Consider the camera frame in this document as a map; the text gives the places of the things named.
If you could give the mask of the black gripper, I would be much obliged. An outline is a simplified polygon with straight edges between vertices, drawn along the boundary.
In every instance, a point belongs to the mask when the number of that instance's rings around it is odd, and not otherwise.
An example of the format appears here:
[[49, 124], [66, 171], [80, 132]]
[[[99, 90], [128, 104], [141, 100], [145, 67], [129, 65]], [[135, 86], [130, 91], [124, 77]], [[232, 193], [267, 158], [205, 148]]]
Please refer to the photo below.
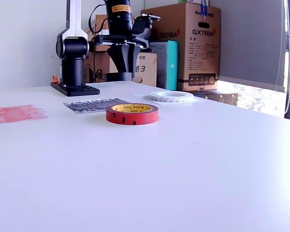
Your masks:
[[94, 45], [109, 45], [107, 49], [109, 57], [114, 62], [119, 73], [134, 73], [136, 61], [141, 49], [148, 49], [149, 42], [147, 39], [132, 34], [126, 35], [97, 35], [94, 37]]

